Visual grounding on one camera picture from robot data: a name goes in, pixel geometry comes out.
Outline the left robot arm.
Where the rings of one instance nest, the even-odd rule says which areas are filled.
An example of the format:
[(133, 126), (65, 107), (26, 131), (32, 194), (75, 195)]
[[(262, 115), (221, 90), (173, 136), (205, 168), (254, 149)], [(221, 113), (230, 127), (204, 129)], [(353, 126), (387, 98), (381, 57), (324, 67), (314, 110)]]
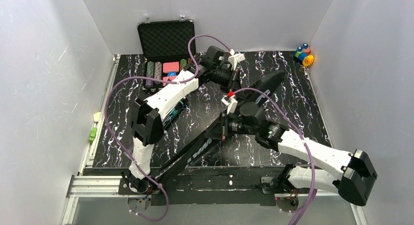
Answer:
[(230, 91), (238, 79), (237, 64), (244, 60), (243, 53), (211, 46), (199, 60), (192, 58), (164, 88), (145, 100), (135, 101), (131, 113), (133, 163), (129, 167), (134, 178), (142, 180), (150, 174), (153, 147), (164, 133), (163, 121), (178, 102), (207, 82)]

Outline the black racket bag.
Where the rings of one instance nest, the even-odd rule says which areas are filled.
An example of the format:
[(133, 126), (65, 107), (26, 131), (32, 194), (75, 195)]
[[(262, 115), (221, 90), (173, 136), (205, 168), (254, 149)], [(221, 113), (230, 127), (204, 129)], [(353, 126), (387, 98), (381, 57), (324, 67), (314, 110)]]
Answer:
[(230, 111), (221, 112), (206, 130), (162, 167), (155, 179), (166, 184), (220, 141), (226, 141), (235, 134), (254, 135), (256, 142), (262, 147), (278, 150), (282, 134), (288, 128), (283, 124), (268, 121), (261, 107), (283, 83), (285, 75), (285, 71), (273, 72), (247, 88), (242, 88), (239, 76), (235, 76), (222, 91), (227, 93), (225, 99), (234, 98), (236, 105)]

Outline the black shuttlecock tube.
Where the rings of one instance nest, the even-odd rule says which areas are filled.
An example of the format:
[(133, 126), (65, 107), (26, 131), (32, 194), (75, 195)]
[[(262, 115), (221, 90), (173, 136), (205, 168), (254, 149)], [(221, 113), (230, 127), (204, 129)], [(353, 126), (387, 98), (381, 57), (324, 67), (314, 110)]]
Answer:
[(184, 97), (180, 99), (173, 108), (171, 108), (166, 117), (163, 119), (163, 129), (166, 129), (169, 124), (179, 115), (181, 110), (187, 105), (188, 98)]

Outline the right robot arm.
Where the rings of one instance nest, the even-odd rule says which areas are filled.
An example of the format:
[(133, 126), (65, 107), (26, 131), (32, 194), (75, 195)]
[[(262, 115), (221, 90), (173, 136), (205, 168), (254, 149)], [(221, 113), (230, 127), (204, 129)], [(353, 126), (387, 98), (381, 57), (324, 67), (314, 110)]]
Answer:
[(224, 97), (222, 102), (228, 107), (221, 116), (219, 136), (222, 140), (230, 134), (254, 135), (264, 148), (313, 164), (308, 168), (285, 166), (282, 173), (268, 183), (269, 188), (317, 189), (336, 193), (354, 205), (367, 204), (378, 174), (366, 152), (338, 150), (302, 137), (285, 125), (268, 121), (254, 102), (241, 105), (236, 114), (238, 102), (234, 95)]

